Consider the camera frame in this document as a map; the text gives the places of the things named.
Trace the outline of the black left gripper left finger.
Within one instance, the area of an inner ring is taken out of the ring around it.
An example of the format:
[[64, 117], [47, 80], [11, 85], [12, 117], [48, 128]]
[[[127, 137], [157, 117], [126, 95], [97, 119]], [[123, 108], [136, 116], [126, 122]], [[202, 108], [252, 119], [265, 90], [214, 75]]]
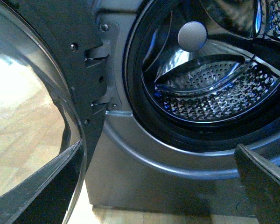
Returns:
[[80, 142], [0, 196], [0, 224], [61, 224], [82, 166]]

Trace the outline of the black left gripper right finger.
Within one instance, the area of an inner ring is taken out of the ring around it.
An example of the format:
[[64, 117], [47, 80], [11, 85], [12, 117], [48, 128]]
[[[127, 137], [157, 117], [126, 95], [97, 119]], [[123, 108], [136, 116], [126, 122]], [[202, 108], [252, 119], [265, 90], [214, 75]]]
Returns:
[[234, 159], [260, 224], [280, 224], [280, 167], [238, 144]]

